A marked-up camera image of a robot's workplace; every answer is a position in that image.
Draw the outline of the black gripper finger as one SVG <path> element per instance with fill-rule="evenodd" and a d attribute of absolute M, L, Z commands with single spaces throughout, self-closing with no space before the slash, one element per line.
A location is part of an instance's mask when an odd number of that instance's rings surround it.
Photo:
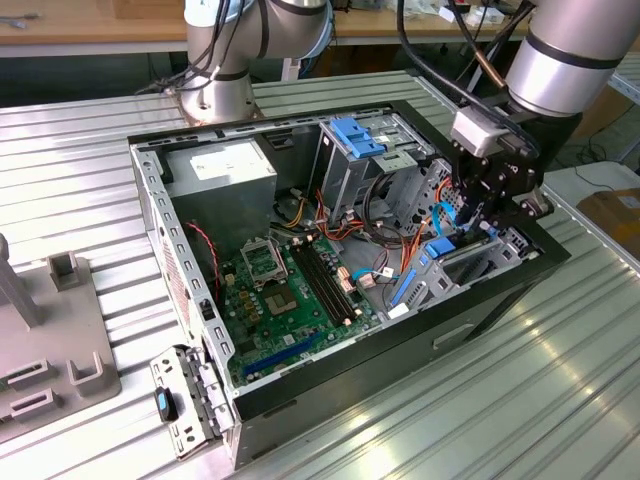
<path fill-rule="evenodd" d="M 481 179 L 469 180 L 459 188 L 461 206 L 456 216 L 459 227 L 478 230 L 483 221 L 489 219 L 489 190 Z"/>
<path fill-rule="evenodd" d="M 501 199 L 492 212 L 480 220 L 480 229 L 495 235 L 525 221 L 536 221 L 554 212 L 552 202 L 541 192 Z"/>

